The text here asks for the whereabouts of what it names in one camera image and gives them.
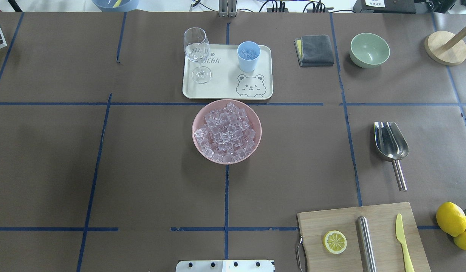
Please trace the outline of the cream bear serving tray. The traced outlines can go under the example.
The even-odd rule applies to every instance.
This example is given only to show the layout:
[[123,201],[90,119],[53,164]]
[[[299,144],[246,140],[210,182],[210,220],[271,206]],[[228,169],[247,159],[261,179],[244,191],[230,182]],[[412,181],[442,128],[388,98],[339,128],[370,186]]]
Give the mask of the cream bear serving tray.
[[260,45],[260,56],[254,71],[243,72],[238,63],[238,45],[211,45],[210,56],[202,65],[212,71],[205,84],[192,79],[197,66],[187,57],[183,69],[183,95],[190,99],[249,99],[265,100],[274,93],[271,50]]

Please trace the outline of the grey folded cloth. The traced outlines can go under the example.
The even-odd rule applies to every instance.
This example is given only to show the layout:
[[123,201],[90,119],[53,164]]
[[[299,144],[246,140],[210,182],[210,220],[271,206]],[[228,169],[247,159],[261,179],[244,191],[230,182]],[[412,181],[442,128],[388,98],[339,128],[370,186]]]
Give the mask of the grey folded cloth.
[[296,38],[294,44],[300,67],[333,66],[333,49],[329,36],[302,36]]

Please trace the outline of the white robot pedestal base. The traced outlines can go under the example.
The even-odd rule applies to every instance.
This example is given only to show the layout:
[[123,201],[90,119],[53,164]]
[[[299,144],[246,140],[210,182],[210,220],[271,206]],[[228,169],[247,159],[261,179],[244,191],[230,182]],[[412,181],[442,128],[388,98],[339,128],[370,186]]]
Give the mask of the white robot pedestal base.
[[274,272],[272,260],[183,260],[176,272]]

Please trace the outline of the pink bowl of ice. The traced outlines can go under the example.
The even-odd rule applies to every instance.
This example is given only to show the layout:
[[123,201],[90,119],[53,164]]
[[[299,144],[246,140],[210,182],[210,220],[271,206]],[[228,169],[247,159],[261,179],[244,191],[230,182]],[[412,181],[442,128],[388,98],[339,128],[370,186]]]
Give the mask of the pink bowl of ice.
[[236,164],[259,146],[262,124],[254,110],[239,100],[216,100],[198,112],[192,139],[206,159],[222,165]]

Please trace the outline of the green bowl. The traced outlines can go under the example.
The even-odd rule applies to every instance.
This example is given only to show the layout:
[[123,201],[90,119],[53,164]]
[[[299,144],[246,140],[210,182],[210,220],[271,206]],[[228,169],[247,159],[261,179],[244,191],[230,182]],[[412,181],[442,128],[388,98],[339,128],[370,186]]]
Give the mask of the green bowl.
[[390,47],[376,34],[359,33],[352,38],[349,57],[361,68],[375,68],[389,59]]

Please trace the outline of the blue plastic cup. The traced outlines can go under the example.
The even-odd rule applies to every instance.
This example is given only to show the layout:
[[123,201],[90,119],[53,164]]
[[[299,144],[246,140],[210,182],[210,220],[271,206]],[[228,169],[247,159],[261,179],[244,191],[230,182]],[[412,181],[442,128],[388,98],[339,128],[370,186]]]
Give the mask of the blue plastic cup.
[[259,45],[252,41],[245,41],[238,45],[238,65],[244,72],[252,72],[257,66],[261,49]]

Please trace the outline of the lemon half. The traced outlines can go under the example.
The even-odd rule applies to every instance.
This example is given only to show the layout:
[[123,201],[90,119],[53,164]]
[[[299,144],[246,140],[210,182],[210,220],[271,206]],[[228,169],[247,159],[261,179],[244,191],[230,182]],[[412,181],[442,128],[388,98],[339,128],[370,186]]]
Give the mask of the lemon half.
[[341,254],[347,248],[347,239],[342,232],[331,230],[324,235],[323,246],[331,254]]

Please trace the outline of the metal ice scoop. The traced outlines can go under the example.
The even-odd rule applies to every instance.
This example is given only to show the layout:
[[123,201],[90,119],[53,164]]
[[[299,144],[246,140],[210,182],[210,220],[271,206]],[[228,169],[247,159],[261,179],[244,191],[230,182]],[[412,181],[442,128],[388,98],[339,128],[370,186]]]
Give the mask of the metal ice scoop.
[[381,157],[392,162],[396,181],[400,192],[407,191],[407,184],[401,168],[400,160],[409,154],[409,145],[395,122],[374,122],[375,143]]

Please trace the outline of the clear wine glass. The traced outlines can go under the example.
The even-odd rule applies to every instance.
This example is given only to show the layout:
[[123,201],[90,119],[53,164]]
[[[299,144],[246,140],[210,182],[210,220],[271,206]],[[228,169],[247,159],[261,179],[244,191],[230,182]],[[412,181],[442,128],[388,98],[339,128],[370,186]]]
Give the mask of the clear wine glass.
[[208,83],[212,77],[212,71],[202,65],[210,55],[210,43],[205,31],[199,27],[187,29],[183,35],[183,48],[186,57],[198,66],[192,71],[192,79],[198,84]]

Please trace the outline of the wooden stand round base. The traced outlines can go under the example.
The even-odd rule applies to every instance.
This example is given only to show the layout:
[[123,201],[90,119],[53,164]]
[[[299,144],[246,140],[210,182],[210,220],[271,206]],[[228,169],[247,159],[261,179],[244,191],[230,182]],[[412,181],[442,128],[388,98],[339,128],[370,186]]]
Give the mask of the wooden stand round base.
[[424,40],[424,48],[427,54],[436,62],[455,66],[466,59],[466,26],[458,33],[448,31],[436,31]]

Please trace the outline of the wooden cutting board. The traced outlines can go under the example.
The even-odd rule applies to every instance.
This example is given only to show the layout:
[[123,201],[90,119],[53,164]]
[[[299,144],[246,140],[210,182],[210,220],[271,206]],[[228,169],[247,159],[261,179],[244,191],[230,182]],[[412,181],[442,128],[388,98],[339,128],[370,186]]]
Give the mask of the wooden cutting board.
[[[430,266],[408,202],[342,208],[298,213],[303,238],[307,272],[362,272],[357,219],[366,217],[378,272],[403,272],[404,258],[401,243],[396,238],[395,222],[402,215],[407,247],[416,272],[429,272]],[[347,238],[343,253],[329,253],[323,246],[324,235],[331,230],[342,232]]]

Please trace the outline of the blue bowl with fork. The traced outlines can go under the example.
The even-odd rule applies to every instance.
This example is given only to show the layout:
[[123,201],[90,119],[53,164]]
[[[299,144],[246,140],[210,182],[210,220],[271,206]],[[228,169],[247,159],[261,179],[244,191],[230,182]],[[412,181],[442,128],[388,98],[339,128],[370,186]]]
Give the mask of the blue bowl with fork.
[[93,0],[92,3],[102,12],[129,12],[135,10],[139,0]]

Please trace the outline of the yellow plastic knife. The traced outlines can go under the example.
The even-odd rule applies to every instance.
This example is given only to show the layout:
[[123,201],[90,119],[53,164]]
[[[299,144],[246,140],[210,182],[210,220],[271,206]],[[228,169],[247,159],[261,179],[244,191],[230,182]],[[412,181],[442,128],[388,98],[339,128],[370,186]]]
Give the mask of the yellow plastic knife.
[[414,272],[413,263],[409,254],[409,249],[407,246],[407,240],[404,234],[404,224],[403,218],[400,213],[396,215],[395,221],[395,234],[397,241],[401,244],[402,254],[403,254],[403,262],[404,262],[404,270],[406,272]]

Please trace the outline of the steel muddler black cap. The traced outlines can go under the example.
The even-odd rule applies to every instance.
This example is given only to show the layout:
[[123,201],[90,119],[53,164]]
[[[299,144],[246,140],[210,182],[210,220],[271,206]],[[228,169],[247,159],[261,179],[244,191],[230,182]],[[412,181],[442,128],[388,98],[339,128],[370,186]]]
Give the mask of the steel muddler black cap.
[[359,216],[356,221],[358,231],[359,250],[364,272],[377,272],[373,246],[368,227],[368,220],[364,216]]

